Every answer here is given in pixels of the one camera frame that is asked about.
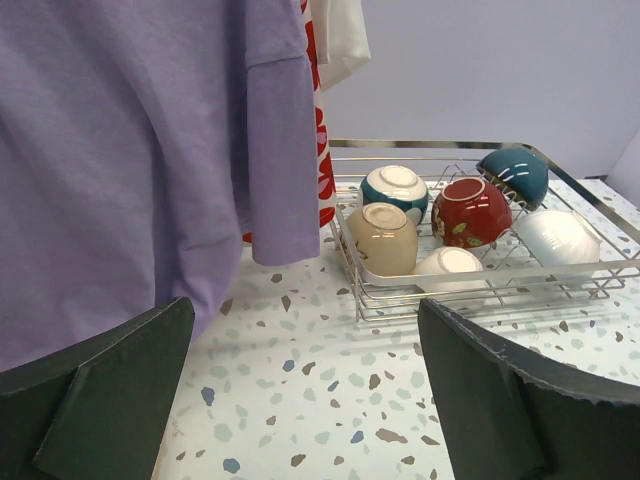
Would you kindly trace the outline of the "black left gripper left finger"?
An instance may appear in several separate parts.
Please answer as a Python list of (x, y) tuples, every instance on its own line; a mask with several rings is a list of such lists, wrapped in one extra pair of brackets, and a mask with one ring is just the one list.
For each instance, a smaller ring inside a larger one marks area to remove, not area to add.
[(3, 372), (2, 478), (151, 478), (194, 319), (175, 298)]

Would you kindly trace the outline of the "dark teal glazed bowl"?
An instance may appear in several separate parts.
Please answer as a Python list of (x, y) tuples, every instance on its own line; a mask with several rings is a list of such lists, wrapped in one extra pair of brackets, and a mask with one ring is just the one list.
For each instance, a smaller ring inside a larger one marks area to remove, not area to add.
[(529, 211), (537, 210), (548, 192), (546, 163), (524, 147), (495, 150), (476, 164), (476, 170)]

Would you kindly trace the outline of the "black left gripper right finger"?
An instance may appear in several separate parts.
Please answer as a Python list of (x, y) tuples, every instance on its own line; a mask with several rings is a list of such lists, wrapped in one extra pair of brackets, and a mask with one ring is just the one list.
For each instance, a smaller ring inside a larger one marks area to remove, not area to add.
[(638, 478), (638, 387), (552, 360), (437, 301), (421, 301), (417, 323), (456, 478)]

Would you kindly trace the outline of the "pale white bowl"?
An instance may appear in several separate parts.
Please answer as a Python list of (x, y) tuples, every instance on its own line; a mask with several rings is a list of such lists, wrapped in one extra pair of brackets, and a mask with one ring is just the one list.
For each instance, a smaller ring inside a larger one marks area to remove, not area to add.
[(544, 267), (600, 260), (602, 237), (575, 211), (536, 211), (517, 220), (513, 230)]

